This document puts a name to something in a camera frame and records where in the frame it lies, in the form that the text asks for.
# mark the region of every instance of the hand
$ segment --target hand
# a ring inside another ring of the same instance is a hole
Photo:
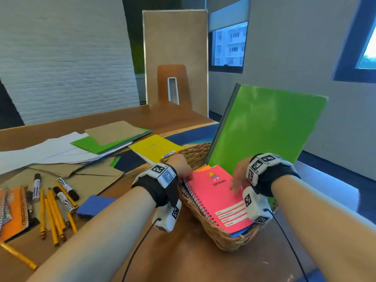
[[[249,186],[250,183],[246,177],[247,173],[247,167],[249,165],[249,161],[251,160],[253,156],[244,158],[242,161],[239,161],[238,164],[235,167],[235,170],[232,174],[232,179],[230,183],[230,190],[232,190],[234,193],[237,193],[240,191],[242,184],[245,186]]]
[[[187,178],[188,180],[193,179],[192,168],[188,165],[184,155],[179,153],[173,155],[167,160],[166,163],[175,168],[177,176],[179,178]]]

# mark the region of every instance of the pink spiral notebook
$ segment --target pink spiral notebook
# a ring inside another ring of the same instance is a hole
[[[233,233],[250,226],[252,221],[247,217],[241,192],[233,194],[230,182],[231,175],[217,165],[194,172],[193,179],[185,184],[205,216],[226,232]]]

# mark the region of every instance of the white brick wall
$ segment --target white brick wall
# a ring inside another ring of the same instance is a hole
[[[0,0],[0,79],[25,124],[139,105],[121,0]]]

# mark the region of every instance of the yellow notebook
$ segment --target yellow notebook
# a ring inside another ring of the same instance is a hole
[[[129,147],[144,160],[150,164],[159,162],[164,156],[171,153],[178,152],[184,147],[178,146],[173,142],[160,137],[159,135],[153,135]]]

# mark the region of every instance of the chair backrest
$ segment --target chair backrest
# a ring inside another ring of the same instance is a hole
[[[186,106],[192,109],[191,95],[188,85],[188,76],[185,65],[183,64],[166,64],[159,65],[157,68],[157,81],[158,81],[158,102],[169,101],[168,86],[174,84],[172,79],[174,77],[177,82],[177,98],[179,99],[179,105]],[[174,100],[173,89],[170,91],[170,99]]]

